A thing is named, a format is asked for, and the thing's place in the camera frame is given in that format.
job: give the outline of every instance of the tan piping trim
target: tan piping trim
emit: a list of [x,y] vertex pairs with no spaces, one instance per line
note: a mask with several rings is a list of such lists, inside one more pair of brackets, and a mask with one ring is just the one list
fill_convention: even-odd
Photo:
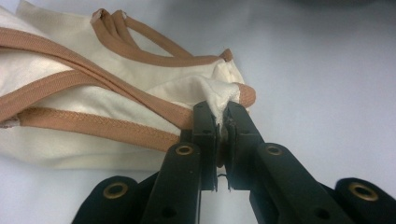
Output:
[[173,42],[166,36],[160,34],[159,32],[155,31],[151,27],[147,26],[146,24],[136,21],[130,17],[126,17],[124,19],[124,12],[121,10],[116,11],[113,13],[113,20],[116,24],[117,31],[120,33],[123,33],[123,35],[120,35],[121,38],[128,42],[129,39],[132,39],[130,33],[128,32],[128,28],[131,28],[138,32],[139,34],[145,36],[173,56],[177,58],[191,58],[193,57],[192,54],[187,52],[185,49],[183,49],[180,45],[177,43]]
[[64,71],[44,77],[16,91],[0,97],[0,122],[15,116],[30,105],[58,91],[81,85],[93,85],[107,89],[105,85],[79,71]]
[[250,107],[256,101],[256,92],[253,88],[242,84],[242,83],[235,83],[240,91],[239,94],[239,104],[244,107]]
[[85,133],[119,142],[166,151],[177,143],[175,134],[131,121],[49,108],[28,108],[18,114],[21,126]]
[[165,57],[160,55],[151,54],[145,51],[138,51],[123,41],[119,41],[117,38],[112,36],[106,29],[102,17],[102,13],[107,12],[104,9],[99,9],[92,16],[92,28],[96,33],[99,41],[108,49],[116,52],[120,56],[131,59],[141,63],[149,63],[164,67],[183,67],[183,66],[195,66],[211,64],[218,60],[223,60],[218,56],[197,56],[192,58],[174,58]]
[[84,74],[93,77],[111,90],[137,101],[156,114],[173,123],[179,129],[192,127],[192,112],[180,105],[174,105],[158,97],[149,95],[123,80],[109,74],[107,71],[88,61],[61,45],[58,45],[42,36],[28,34],[8,28],[0,28],[0,47],[25,49],[39,52],[47,57],[54,58],[69,65]]

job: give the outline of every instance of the brass grommet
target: brass grommet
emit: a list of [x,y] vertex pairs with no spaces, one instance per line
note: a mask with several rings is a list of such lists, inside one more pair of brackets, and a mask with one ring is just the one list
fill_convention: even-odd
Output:
[[190,155],[194,149],[189,146],[181,146],[176,148],[176,153],[180,156],[187,156]]
[[112,183],[103,190],[103,196],[107,199],[117,199],[128,191],[128,185],[122,182]]
[[374,202],[378,200],[378,194],[375,193],[372,189],[369,187],[361,184],[361,183],[356,183],[353,182],[349,185],[349,190],[357,197],[369,201],[369,202]]
[[274,156],[279,156],[280,154],[282,154],[282,149],[278,148],[278,147],[268,147],[266,148],[267,152],[271,155]]

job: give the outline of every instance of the white surface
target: white surface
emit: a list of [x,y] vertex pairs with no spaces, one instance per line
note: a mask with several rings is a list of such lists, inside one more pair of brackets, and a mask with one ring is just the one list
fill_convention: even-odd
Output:
[[[230,48],[256,89],[250,114],[264,140],[289,148],[323,184],[355,176],[396,197],[394,1],[344,8],[291,0],[31,2],[86,15],[121,8],[194,55]],[[0,4],[14,11],[18,1]],[[70,223],[92,188],[113,175],[139,181],[145,174],[0,158],[0,223]],[[203,195],[201,223],[254,223],[248,195],[229,193],[223,180],[221,192]]]

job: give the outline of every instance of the cream canvas fabric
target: cream canvas fabric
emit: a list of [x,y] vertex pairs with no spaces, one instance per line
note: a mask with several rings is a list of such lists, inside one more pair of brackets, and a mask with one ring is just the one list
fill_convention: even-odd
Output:
[[207,100],[221,123],[228,101],[254,102],[230,53],[193,57],[127,25],[112,35],[113,16],[131,22],[121,11],[87,18],[21,2],[18,13],[29,23],[0,10],[0,149],[9,157],[60,168],[158,169],[180,130],[192,127],[193,105]]

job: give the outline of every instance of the tan bag handle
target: tan bag handle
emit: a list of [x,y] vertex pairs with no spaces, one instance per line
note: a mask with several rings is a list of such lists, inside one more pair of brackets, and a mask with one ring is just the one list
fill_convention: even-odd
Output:
[[153,43],[166,50],[168,53],[176,58],[191,58],[193,57],[188,51],[183,49],[180,45],[173,42],[166,36],[158,33],[146,24],[136,21],[131,17],[125,15],[122,10],[118,10],[111,15],[114,21],[115,28],[119,37],[127,44],[129,44],[135,51],[141,50],[134,39],[131,37],[128,28],[135,30],[139,34],[143,35],[147,39],[151,40]]
[[192,127],[192,116],[189,109],[147,94],[118,77],[109,74],[106,70],[76,54],[74,51],[56,44],[47,38],[8,28],[0,28],[0,36],[2,36],[0,39],[1,47],[28,50],[43,54],[92,77],[108,89],[144,105],[154,113],[173,123],[179,129],[190,129]]

